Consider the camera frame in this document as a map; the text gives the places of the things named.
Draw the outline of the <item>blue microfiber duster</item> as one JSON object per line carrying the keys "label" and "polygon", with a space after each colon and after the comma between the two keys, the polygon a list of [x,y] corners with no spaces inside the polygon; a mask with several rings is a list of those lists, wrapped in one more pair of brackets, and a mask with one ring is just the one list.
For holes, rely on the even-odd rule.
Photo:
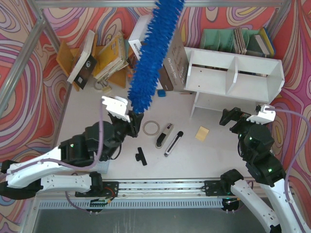
{"label": "blue microfiber duster", "polygon": [[147,37],[140,49],[141,56],[135,67],[128,91],[132,111],[142,114],[151,106],[155,95],[159,70],[167,55],[177,22],[184,8],[183,0],[157,0],[148,23]]}

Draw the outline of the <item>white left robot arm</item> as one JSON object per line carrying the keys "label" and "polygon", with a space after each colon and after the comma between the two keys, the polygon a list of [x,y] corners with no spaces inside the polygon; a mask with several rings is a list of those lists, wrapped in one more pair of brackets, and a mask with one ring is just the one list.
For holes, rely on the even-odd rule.
{"label": "white left robot arm", "polygon": [[128,100],[102,96],[100,119],[82,134],[61,142],[49,152],[26,162],[5,160],[1,167],[0,194],[26,200],[44,192],[77,192],[99,197],[104,192],[102,174],[109,161],[119,157],[124,139],[138,136],[143,113],[128,110]]}

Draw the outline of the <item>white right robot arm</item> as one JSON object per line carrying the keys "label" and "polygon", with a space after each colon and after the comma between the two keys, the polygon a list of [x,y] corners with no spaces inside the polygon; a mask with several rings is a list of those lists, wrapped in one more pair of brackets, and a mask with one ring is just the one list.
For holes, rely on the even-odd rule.
{"label": "white right robot arm", "polygon": [[251,115],[235,107],[232,110],[223,109],[219,122],[221,126],[230,121],[236,122],[229,130],[238,136],[238,154],[245,161],[249,174],[265,191],[272,208],[252,190],[246,191],[248,183],[236,169],[220,176],[221,190],[239,197],[268,233],[309,233],[311,229],[304,221],[289,188],[290,172],[284,170],[271,152],[275,140],[267,124],[275,120],[277,112],[298,116],[306,122],[307,134],[295,154],[298,156],[309,139],[311,124],[297,112],[264,104],[258,105],[256,114]]}

